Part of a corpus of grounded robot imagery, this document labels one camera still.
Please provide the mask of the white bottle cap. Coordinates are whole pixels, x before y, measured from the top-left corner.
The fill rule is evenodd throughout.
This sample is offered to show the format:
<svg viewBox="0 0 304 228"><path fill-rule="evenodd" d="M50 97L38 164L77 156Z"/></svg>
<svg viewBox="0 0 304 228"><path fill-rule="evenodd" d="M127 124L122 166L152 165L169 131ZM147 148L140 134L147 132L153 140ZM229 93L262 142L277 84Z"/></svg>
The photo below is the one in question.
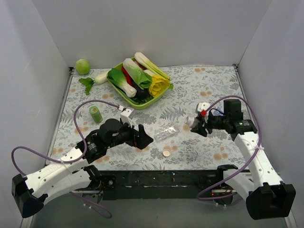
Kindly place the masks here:
<svg viewBox="0 0 304 228"><path fill-rule="evenodd" d="M169 157L169 156L171 156L171 150L170 149L164 149L162 151L162 154L163 154L164 157Z"/></svg>

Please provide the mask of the clear pill organizer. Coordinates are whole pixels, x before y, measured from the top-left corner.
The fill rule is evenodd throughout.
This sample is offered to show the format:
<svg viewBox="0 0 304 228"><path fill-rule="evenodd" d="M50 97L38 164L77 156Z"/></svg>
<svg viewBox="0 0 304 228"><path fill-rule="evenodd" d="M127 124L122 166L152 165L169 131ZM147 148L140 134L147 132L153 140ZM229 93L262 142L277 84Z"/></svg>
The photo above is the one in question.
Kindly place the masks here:
<svg viewBox="0 0 304 228"><path fill-rule="evenodd" d="M171 136L174 136L180 132L178 126L171 126L163 131L160 131L159 133L155 134L155 140L157 142L163 141Z"/></svg>

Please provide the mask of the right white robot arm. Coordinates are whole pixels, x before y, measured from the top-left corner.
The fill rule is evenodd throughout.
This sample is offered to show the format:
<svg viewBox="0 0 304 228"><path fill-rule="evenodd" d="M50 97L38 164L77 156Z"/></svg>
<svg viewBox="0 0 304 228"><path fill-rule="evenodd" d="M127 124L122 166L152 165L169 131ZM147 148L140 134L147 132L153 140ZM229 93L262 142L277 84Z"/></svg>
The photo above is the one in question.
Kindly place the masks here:
<svg viewBox="0 0 304 228"><path fill-rule="evenodd" d="M187 117L185 124L192 133L207 137L213 130L224 130L241 151L246 163L240 169L219 166L215 183L197 194L198 200L216 200L204 197L216 187L230 186L245 201L247 211L254 220L286 218L289 216L296 191L277 174L261 146L262 134L257 123L245 120L241 103L245 99L236 95L221 98L224 112L212 113L212 104L203 102L196 107L196 117Z"/></svg>

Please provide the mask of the white cap pill bottle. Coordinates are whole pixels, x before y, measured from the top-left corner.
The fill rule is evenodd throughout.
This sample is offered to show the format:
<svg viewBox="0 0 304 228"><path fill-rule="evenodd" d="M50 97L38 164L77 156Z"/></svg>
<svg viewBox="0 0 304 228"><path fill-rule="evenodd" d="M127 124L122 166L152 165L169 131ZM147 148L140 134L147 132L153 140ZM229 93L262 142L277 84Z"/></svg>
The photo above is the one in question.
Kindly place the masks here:
<svg viewBox="0 0 304 228"><path fill-rule="evenodd" d="M189 128L193 129L195 128L198 123L199 123L199 120L195 117L186 117L185 119L185 122L184 122Z"/></svg>

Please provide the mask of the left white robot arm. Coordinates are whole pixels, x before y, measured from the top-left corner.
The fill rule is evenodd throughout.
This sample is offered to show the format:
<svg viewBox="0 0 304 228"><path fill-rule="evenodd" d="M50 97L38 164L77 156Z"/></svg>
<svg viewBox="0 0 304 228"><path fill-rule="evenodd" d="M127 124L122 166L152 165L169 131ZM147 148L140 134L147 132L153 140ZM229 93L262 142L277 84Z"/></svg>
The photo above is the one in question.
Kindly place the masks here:
<svg viewBox="0 0 304 228"><path fill-rule="evenodd" d="M92 131L84 141L64 155L59 163L50 163L41 170L12 179L12 196L21 216L28 218L38 213L53 199L75 190L111 189L109 176L102 176L92 164L106 155L108 149L121 144L144 149L153 142L144 130L116 119L108 119Z"/></svg>

